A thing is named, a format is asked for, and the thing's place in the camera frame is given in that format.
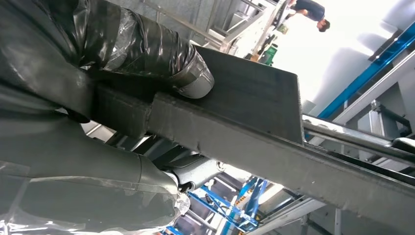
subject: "machinery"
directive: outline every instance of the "machinery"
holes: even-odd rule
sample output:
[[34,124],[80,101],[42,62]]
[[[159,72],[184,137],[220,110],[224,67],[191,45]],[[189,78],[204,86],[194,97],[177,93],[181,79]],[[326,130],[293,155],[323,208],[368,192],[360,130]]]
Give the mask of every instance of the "machinery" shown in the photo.
[[[5,40],[1,58],[13,65],[3,66],[5,78],[0,84],[0,225],[4,231],[160,231],[187,212],[187,195],[194,197],[192,191],[197,188],[205,190],[203,184],[222,172],[226,164],[257,176],[254,182],[259,193],[264,191],[267,181],[280,183],[298,194],[318,199],[319,205],[332,204],[402,231],[413,231],[414,224],[408,219],[415,218],[413,177],[312,145],[304,132],[410,166],[415,166],[413,140],[390,140],[302,115],[295,74],[194,47],[139,15],[96,2],[91,8],[84,5],[91,14],[88,20],[99,18],[99,14],[94,14],[98,11],[109,17],[119,13],[119,17],[125,18],[117,18],[116,23],[123,23],[126,28],[133,25],[134,40],[114,37],[106,41],[88,35],[92,37],[87,39],[91,40],[91,47],[69,44],[74,46],[75,54],[52,53],[58,46],[30,47],[38,42],[55,45],[59,40],[76,39],[56,36],[60,28],[54,28],[42,14],[53,7],[62,14],[67,9],[53,4],[47,5],[49,8],[36,5],[42,11],[28,13],[24,4],[0,3],[5,25],[0,38],[15,40]],[[9,11],[8,4],[13,6]],[[24,33],[39,25],[30,17],[20,19],[22,12],[44,20],[39,23],[47,26],[45,31],[34,33],[28,40]],[[12,26],[14,20],[20,20],[17,22],[22,28]],[[107,21],[105,27],[99,27],[103,21],[94,21],[94,30],[101,29],[102,34],[111,36],[113,32],[106,30],[114,22]],[[142,25],[154,31],[137,30]],[[123,27],[117,29],[120,34],[125,33]],[[165,33],[172,36],[163,38]],[[145,45],[146,50],[140,50],[153,36],[163,44]],[[171,53],[181,51],[180,55],[185,56],[170,56],[160,52],[163,50],[154,52],[154,48]],[[77,50],[83,49],[94,53],[77,57]],[[31,53],[22,56],[16,50]],[[128,63],[117,60],[124,55],[117,54],[118,50],[128,52],[123,58]],[[152,55],[157,54],[160,57],[154,59]],[[143,61],[134,64],[137,55]],[[20,63],[28,63],[25,56],[39,56],[39,60],[33,61],[39,64],[33,64],[29,72],[26,68],[30,66]],[[52,66],[62,67],[44,72],[49,70],[43,62],[51,58],[56,59],[51,61]],[[68,58],[71,63],[59,64]],[[84,71],[72,67],[73,61],[86,59],[91,63],[83,66],[101,62],[105,69],[92,67]],[[173,60],[177,67],[159,64],[162,59]],[[35,79],[32,72],[37,72]],[[161,76],[149,79],[158,72]],[[74,83],[61,83],[61,77],[74,74],[78,75]],[[116,133],[106,143],[89,138],[79,124],[89,119]],[[252,198],[256,197],[258,194],[253,193]],[[258,226],[257,204],[250,207],[251,211],[242,213],[228,205],[243,219],[242,224],[236,225],[244,232]]]

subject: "dark shirt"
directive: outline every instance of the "dark shirt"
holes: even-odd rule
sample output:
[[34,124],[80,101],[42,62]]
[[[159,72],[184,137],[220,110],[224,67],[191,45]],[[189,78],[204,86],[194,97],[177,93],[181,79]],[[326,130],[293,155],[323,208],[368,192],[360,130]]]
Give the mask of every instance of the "dark shirt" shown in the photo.
[[325,8],[312,0],[297,0],[293,9],[296,11],[307,10],[306,17],[314,21],[321,21],[324,18]]

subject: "blue steel frame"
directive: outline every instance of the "blue steel frame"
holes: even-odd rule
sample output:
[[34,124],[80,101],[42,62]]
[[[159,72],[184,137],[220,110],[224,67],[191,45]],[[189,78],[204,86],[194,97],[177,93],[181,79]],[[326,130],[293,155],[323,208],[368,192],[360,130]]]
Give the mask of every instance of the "blue steel frame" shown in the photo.
[[346,89],[336,97],[319,115],[329,118],[345,101],[351,98],[360,88],[369,82],[378,72],[383,70],[403,50],[415,41],[415,23],[409,26],[397,40],[392,43],[371,65],[363,71]]
[[[240,190],[240,192],[239,192],[239,194],[238,194],[238,196],[236,197],[236,200],[238,201],[239,199],[241,199],[241,197],[243,196],[243,195],[245,195],[245,193],[247,193],[254,185],[255,185],[255,183],[256,183],[256,181],[257,181],[257,178],[256,177],[253,177],[251,180],[249,180],[242,188],[241,188],[241,190]],[[235,216],[236,216],[236,214],[232,211],[231,213],[230,213],[230,218],[234,218]],[[222,230],[222,233],[221,233],[221,235],[226,235],[227,233],[228,233],[228,231],[229,231],[229,229],[231,228],[231,223],[228,221],[228,222],[226,222],[226,224],[225,224],[225,226],[223,227],[223,230]]]
[[[213,203],[215,204],[215,206],[212,206],[209,203],[205,202],[204,200],[202,200],[201,198],[199,198],[196,194],[192,192],[188,192],[188,195],[189,197],[198,201],[200,204],[204,205],[206,208],[208,208],[212,212],[219,214],[220,216],[222,216],[223,218],[227,220],[227,223],[225,224],[222,230],[222,234],[226,234],[229,228],[231,227],[231,225],[234,225],[237,229],[245,233],[245,232],[253,230],[254,228],[258,226],[258,222],[255,220],[256,213],[259,207],[258,200],[259,200],[259,197],[264,193],[267,183],[268,182],[266,180],[258,179],[254,177],[243,186],[237,199],[240,199],[245,193],[247,193],[252,187],[254,187],[251,198],[246,205],[246,209],[245,209],[246,212],[235,207],[229,201],[223,199],[222,197],[212,192],[205,186],[202,186],[201,189],[204,190],[207,196],[209,196],[213,200]],[[226,212],[221,207],[221,204],[231,209],[230,215],[226,215]],[[240,222],[236,221],[234,219],[235,216],[238,216],[241,221]]]
[[167,229],[169,231],[171,231],[174,235],[183,235],[182,233],[179,232],[179,230],[177,230],[175,227],[173,226],[167,226]]

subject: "blue metal beam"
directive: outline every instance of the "blue metal beam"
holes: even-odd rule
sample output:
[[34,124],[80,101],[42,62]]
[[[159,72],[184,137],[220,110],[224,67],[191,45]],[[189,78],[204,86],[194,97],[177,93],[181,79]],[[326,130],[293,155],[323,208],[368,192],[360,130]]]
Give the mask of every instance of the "blue metal beam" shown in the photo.
[[319,115],[319,118],[330,117],[345,101],[351,98],[360,88],[376,74],[392,62],[409,44],[415,41],[415,23],[408,27],[395,42],[391,44],[362,74],[360,74],[340,95],[333,100]]
[[236,221],[233,218],[230,218],[229,216],[227,216],[226,214],[222,213],[221,211],[217,210],[215,207],[209,205],[207,202],[205,202],[204,200],[200,199],[196,194],[188,192],[188,195],[190,197],[192,197],[193,199],[195,199],[196,201],[198,201],[200,204],[204,205],[206,208],[208,208],[209,210],[211,210],[212,212],[219,214],[220,216],[222,216],[223,218],[227,219],[228,222],[230,222],[231,224],[233,224],[235,227],[237,227],[239,230],[241,230],[242,232],[246,232],[244,229],[240,228],[239,225],[236,223]]
[[169,230],[169,231],[171,231],[172,232],[172,234],[174,234],[174,235],[183,235],[182,233],[180,233],[179,232],[179,230],[177,230],[175,227],[173,227],[173,226],[168,226],[167,227],[167,229]]
[[249,200],[246,206],[246,214],[249,215],[251,218],[255,219],[256,212],[258,211],[259,207],[259,197],[264,193],[265,188],[267,187],[267,181],[263,179],[258,179],[256,182],[255,188],[252,192],[251,199]]
[[216,199],[216,200],[218,200],[219,202],[221,202],[221,203],[225,204],[225,206],[227,206],[227,207],[230,207],[230,206],[231,206],[231,203],[230,203],[230,202],[228,202],[227,200],[223,199],[223,198],[222,198],[221,196],[219,196],[218,194],[216,194],[216,193],[212,192],[212,191],[211,191],[211,190],[209,190],[206,186],[202,186],[202,187],[200,187],[200,189],[202,189],[203,191],[205,191],[205,192],[206,192],[206,194],[207,194],[209,197],[211,197],[212,199]]
[[[255,184],[255,182],[257,181],[257,178],[256,177],[253,177],[251,180],[249,180],[242,188],[241,188],[241,190],[240,190],[240,192],[239,192],[239,194],[238,194],[238,196],[237,196],[237,198],[236,198],[236,200],[238,201],[239,199],[241,199],[241,197],[243,196],[243,195],[245,195],[245,193],[247,193],[248,192],[248,190],[250,190],[253,186],[254,186],[254,184]],[[229,215],[229,217],[230,218],[234,218],[235,217],[235,213],[232,211],[231,212],[231,214]],[[231,228],[231,223],[230,222],[226,222],[226,224],[225,224],[225,226],[223,227],[223,230],[222,230],[222,232],[221,232],[221,235],[226,235],[226,234],[228,234],[228,231],[229,231],[229,229]]]

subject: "steel bar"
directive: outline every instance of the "steel bar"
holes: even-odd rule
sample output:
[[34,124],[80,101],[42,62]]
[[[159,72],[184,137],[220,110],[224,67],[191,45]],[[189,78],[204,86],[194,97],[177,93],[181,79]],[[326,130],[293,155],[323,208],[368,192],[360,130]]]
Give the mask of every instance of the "steel bar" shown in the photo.
[[204,220],[203,218],[201,218],[198,214],[196,214],[195,212],[193,212],[192,210],[188,210],[187,214],[189,216],[191,216],[193,219],[197,220],[199,223],[201,223],[202,225],[206,226],[206,228],[212,230],[212,232],[216,232],[216,228],[212,227],[209,223],[206,222],[206,220]]
[[[251,178],[248,182],[246,182],[246,184],[241,188],[236,200],[239,200],[243,195],[245,195],[245,193],[247,193],[255,184],[256,182],[256,177]],[[234,211],[231,211],[231,213],[229,214],[229,217],[231,219],[234,219],[236,213]],[[223,230],[221,232],[221,235],[227,235],[229,229],[231,228],[231,223],[228,221],[226,222],[225,226],[223,227]]]
[[252,192],[251,198],[245,208],[245,213],[248,214],[251,218],[255,219],[256,212],[259,207],[259,197],[264,193],[265,188],[267,187],[267,181],[263,179],[258,179],[256,186]]
[[318,223],[314,222],[311,219],[308,219],[307,221],[308,226],[313,228],[315,231],[319,232],[321,235],[333,235],[331,232],[327,231],[327,229],[320,226]]
[[219,0],[213,0],[212,11],[210,12],[209,20],[207,21],[206,32],[209,32],[209,29],[212,27],[213,20],[216,16],[216,8],[218,5],[218,1]]
[[263,219],[261,220],[261,222],[266,219],[269,218],[269,216],[277,213],[279,210],[282,210],[284,208],[286,208],[287,206],[289,206],[291,203],[295,202],[296,200],[292,197],[286,199],[285,201],[281,202],[280,204],[277,205],[277,207],[275,209],[273,209],[272,211],[270,211],[269,213],[267,213],[265,216],[263,216]]
[[90,131],[88,131],[86,133],[87,136],[91,135],[92,133],[94,133],[96,130],[98,130],[98,128],[100,128],[102,126],[102,124],[98,124],[96,126],[94,126]]
[[161,13],[160,13],[160,11],[157,11],[157,13],[156,13],[156,22],[157,23],[160,23],[160,17],[161,17]]
[[209,210],[211,210],[212,212],[220,215],[221,217],[225,218],[228,220],[228,222],[232,223],[237,229],[241,230],[242,232],[245,232],[244,229],[240,228],[239,225],[233,220],[233,218],[228,217],[226,214],[222,213],[221,211],[217,210],[216,208],[212,207],[211,205],[209,205],[207,202],[203,201],[202,199],[200,199],[198,196],[196,196],[195,194],[189,192],[188,195],[195,199],[196,201],[198,201],[200,204],[202,204],[203,206],[205,206],[206,208],[208,208]]
[[209,42],[211,42],[212,44],[214,44],[214,45],[216,45],[216,46],[220,47],[220,45],[221,45],[221,41],[220,41],[220,40],[216,39],[216,38],[215,38],[215,37],[213,37],[212,35],[210,35],[210,34],[208,34],[208,33],[204,32],[204,31],[202,31],[202,30],[198,29],[195,25],[191,24],[191,23],[190,23],[190,22],[188,22],[187,20],[185,20],[185,19],[181,18],[180,16],[177,16],[177,15],[175,15],[175,14],[173,14],[173,13],[171,13],[171,12],[169,12],[169,11],[167,11],[167,10],[165,10],[165,9],[161,8],[161,7],[159,7],[157,4],[154,4],[154,3],[152,3],[152,2],[145,1],[145,0],[141,0],[141,1],[142,1],[145,5],[147,5],[147,6],[151,7],[151,8],[153,8],[153,9],[155,9],[156,11],[158,11],[158,12],[160,12],[160,13],[162,13],[162,14],[164,14],[164,15],[166,15],[166,16],[168,16],[168,17],[172,18],[172,19],[174,19],[175,21],[177,21],[177,22],[181,23],[182,25],[184,25],[184,26],[186,26],[186,27],[190,28],[191,30],[195,31],[196,33],[198,33],[198,34],[202,35],[203,37],[205,37],[205,38],[206,38],[206,40],[208,40],[208,41],[209,41]]
[[[361,95],[356,101],[348,106],[341,114],[339,114],[333,122],[338,124],[346,124],[350,119],[356,116],[365,107],[377,99],[387,89],[394,85],[398,80],[405,75],[408,70],[414,69],[415,64],[415,51],[411,52],[405,59],[399,64],[394,66],[385,76],[383,76],[378,82],[376,82],[368,91]],[[314,137],[310,143],[314,145],[320,145],[323,142],[322,138]]]
[[280,8],[281,7],[283,7],[284,6],[284,4],[280,4],[280,3],[278,3],[273,9],[272,9],[272,12],[270,13],[270,16],[269,16],[269,18],[268,18],[268,20],[267,20],[267,24],[265,25],[265,28],[264,28],[264,31],[263,31],[263,33],[262,33],[262,35],[261,35],[261,37],[258,39],[258,41],[257,41],[257,43],[256,43],[256,45],[255,45],[255,47],[252,49],[252,55],[255,55],[255,54],[257,54],[258,53],[258,50],[259,50],[259,47],[261,47],[263,44],[264,44],[264,42],[265,42],[265,40],[267,39],[267,36],[268,36],[268,30],[269,30],[269,28],[271,27],[271,25],[272,25],[272,23],[274,22],[274,20],[275,20],[275,17],[277,16],[277,14],[278,14],[278,11],[280,10]]
[[301,233],[300,234],[301,235],[307,235],[307,233],[308,233],[308,224],[307,224],[308,217],[309,217],[309,214],[306,214],[306,215],[301,217],[301,221],[300,221],[300,224],[301,224]]
[[201,107],[165,94],[155,96],[149,129],[204,156],[337,208],[413,231],[414,225],[408,220],[415,217],[413,185],[204,112]]
[[252,18],[249,22],[241,25],[239,28],[237,28],[234,32],[226,36],[226,38],[223,40],[223,43],[220,47],[220,51],[227,53],[229,46],[231,42],[233,42],[235,39],[237,39],[239,36],[241,36],[244,32],[250,30],[252,27],[257,26],[256,24],[262,20],[262,17],[264,16],[264,12],[259,12],[256,16]]
[[264,10],[264,8],[262,8],[262,7],[260,7],[260,6],[256,5],[256,4],[254,4],[254,3],[252,3],[252,2],[251,2],[251,1],[249,1],[249,0],[241,0],[241,1],[242,1],[243,3],[245,3],[246,5],[253,7],[254,9],[256,9],[256,10],[258,10],[258,11],[263,11],[263,10]]
[[321,119],[302,116],[304,129],[311,135],[343,143],[395,161],[415,166],[415,154],[391,147],[391,142],[364,132]]
[[336,208],[334,235],[342,235],[342,210],[339,208]]
[[321,203],[311,198],[307,198],[304,201],[281,211],[281,213],[279,213],[278,215],[270,218],[270,221],[264,221],[265,223],[264,225],[250,232],[249,235],[265,234],[273,229],[276,229],[284,225],[290,224],[294,221],[297,221],[302,216],[310,212],[313,212],[323,206],[325,206],[324,203]]

